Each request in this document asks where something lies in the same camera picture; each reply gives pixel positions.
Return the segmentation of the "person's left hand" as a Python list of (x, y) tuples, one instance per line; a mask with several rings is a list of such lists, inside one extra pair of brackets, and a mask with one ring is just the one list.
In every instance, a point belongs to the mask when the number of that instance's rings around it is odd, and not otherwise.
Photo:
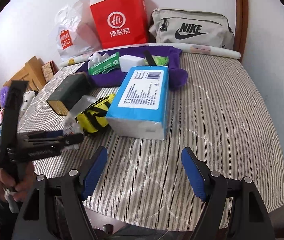
[(6, 201), (4, 189), (15, 188), (17, 192), (13, 195), (14, 200), (23, 202), (27, 197), (28, 191), (32, 188), (36, 176), (32, 162), (27, 164), (24, 179), (19, 184), (16, 184), (15, 180), (0, 168), (0, 200)]

